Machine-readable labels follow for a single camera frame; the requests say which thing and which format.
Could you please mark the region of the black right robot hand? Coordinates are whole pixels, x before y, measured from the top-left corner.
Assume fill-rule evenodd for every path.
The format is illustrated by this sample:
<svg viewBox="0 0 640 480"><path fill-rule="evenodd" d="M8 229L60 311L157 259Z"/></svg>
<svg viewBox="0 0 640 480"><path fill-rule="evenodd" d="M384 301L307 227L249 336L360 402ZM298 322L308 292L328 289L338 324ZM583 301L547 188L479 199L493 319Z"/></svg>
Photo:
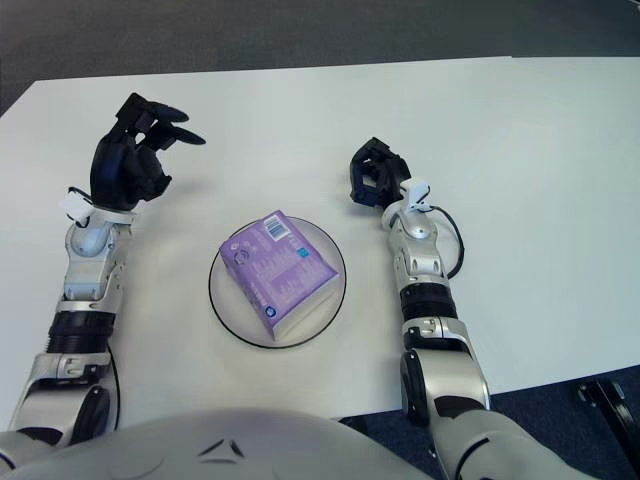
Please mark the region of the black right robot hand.
<svg viewBox="0 0 640 480"><path fill-rule="evenodd" d="M381 208L402 199L400 184L411 177L405 160L376 137L356 151L349 173L352 201Z"/></svg>

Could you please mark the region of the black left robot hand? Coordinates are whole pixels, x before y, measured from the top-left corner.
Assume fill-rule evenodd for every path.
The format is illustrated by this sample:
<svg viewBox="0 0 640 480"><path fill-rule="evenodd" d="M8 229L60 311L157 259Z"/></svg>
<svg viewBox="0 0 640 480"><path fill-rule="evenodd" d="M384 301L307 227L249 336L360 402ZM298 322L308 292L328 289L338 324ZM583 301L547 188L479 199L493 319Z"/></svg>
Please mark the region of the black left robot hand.
<svg viewBox="0 0 640 480"><path fill-rule="evenodd" d="M132 93L116 113L116 123L99 141L90 171L94 205L131 211L164 194L172 177L157 152L176 142L204 145L206 140L179 125L189 116L169 105Z"/></svg>

